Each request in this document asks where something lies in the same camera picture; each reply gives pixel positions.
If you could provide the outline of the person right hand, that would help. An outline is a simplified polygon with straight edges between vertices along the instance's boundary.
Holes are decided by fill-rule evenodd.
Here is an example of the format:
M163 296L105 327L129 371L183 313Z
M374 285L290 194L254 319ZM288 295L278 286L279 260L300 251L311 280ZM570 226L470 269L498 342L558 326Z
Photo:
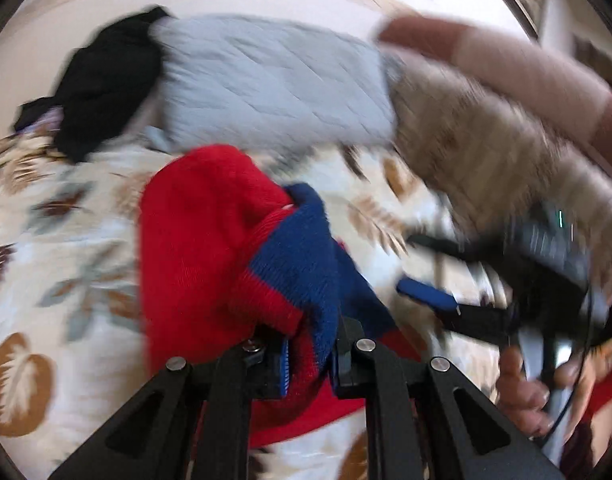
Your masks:
M518 347L508 347L499 357L500 376L496 381L498 408L528 437L543 437L553 426L553 420L544 407L550 388L539 380L528 380L522 367L524 359ZM581 422L591 399L593 388L612 373L612 354L593 350L580 365L580 356L574 356L555 373L560 388L571 387L581 373L578 388L571 401L565 437L569 439Z

